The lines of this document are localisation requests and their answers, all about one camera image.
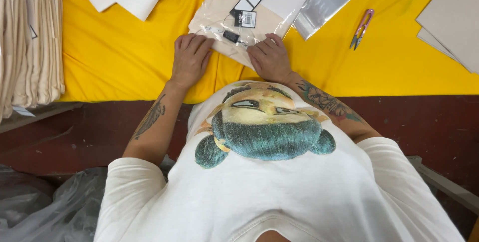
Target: hand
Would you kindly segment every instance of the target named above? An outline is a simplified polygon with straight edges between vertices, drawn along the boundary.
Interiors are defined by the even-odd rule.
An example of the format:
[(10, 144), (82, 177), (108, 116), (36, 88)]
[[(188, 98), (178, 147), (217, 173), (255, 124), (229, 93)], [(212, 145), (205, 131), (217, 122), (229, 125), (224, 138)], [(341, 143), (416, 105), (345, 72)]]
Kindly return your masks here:
[(288, 52), (281, 37), (276, 34), (266, 34), (266, 37), (265, 40), (248, 47), (251, 63), (262, 79), (286, 84), (295, 73), (291, 70)]
[(179, 36), (175, 41), (175, 59), (170, 81), (188, 90), (205, 74), (214, 39), (196, 34)]

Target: scissors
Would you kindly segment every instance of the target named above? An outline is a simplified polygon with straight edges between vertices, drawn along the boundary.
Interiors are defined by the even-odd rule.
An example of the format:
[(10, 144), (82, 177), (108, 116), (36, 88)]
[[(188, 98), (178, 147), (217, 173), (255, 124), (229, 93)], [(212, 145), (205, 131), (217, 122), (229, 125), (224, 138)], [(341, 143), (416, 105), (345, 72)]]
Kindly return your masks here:
[[(364, 36), (364, 33), (366, 32), (366, 29), (369, 25), (369, 23), (371, 22), (371, 19), (373, 18), (373, 15), (374, 15), (374, 9), (370, 8), (368, 10), (366, 10), (366, 14), (364, 14), (364, 17), (362, 18), (362, 21), (361, 21), (361, 24), (359, 25), (358, 29), (356, 30), (356, 34), (355, 36), (353, 37), (353, 41), (351, 42), (351, 46), (349, 47), (350, 49), (354, 46), (356, 50), (357, 47), (359, 46), (359, 43), (361, 43), (361, 40), (362, 40), (362, 37)], [(361, 33), (361, 36), (358, 37), (359, 35), (359, 32), (361, 31), (361, 29), (364, 27), (364, 30), (362, 31)]]

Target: scissor blade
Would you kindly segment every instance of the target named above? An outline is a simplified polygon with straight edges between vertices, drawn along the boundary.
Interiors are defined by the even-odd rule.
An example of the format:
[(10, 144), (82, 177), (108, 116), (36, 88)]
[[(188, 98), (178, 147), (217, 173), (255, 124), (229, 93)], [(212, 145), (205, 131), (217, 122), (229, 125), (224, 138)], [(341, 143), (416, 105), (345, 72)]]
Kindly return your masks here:
[(356, 44), (356, 41), (358, 40), (358, 38), (355, 36), (353, 36), (353, 41), (351, 42), (351, 46), (349, 47), (350, 49), (353, 48), (353, 46)]
[(362, 37), (358, 38), (358, 41), (356, 42), (355, 50), (358, 48), (359, 43), (361, 43)]

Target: cartoon character print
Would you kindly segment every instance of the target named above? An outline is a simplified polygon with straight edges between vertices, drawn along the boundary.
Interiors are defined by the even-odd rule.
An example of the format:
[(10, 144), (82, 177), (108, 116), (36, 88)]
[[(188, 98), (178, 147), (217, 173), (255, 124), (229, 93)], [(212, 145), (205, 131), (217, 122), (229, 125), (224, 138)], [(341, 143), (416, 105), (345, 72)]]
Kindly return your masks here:
[(208, 132), (196, 147), (196, 163), (205, 169), (221, 164), (229, 153), (263, 161), (290, 160), (307, 152), (330, 154), (333, 136), (322, 129), (329, 119), (296, 109), (291, 96), (273, 84), (245, 82), (234, 88), (196, 133)]

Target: yellow table cover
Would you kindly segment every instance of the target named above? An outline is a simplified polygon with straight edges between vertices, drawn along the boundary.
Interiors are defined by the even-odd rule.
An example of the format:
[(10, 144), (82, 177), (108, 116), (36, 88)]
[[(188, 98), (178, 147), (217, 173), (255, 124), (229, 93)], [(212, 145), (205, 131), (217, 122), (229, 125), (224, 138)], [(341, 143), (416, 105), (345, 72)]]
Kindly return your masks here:
[[(203, 0), (160, 0), (146, 22), (115, 4), (63, 0), (66, 93), (61, 101), (153, 100), (171, 76), (173, 42)], [(284, 42), (293, 70), (334, 96), (479, 94), (479, 75), (416, 37), (430, 0), (351, 0), (308, 41)], [(366, 9), (375, 15), (356, 51), (351, 39)], [(215, 52), (186, 103), (200, 103), (237, 80), (260, 80)]]

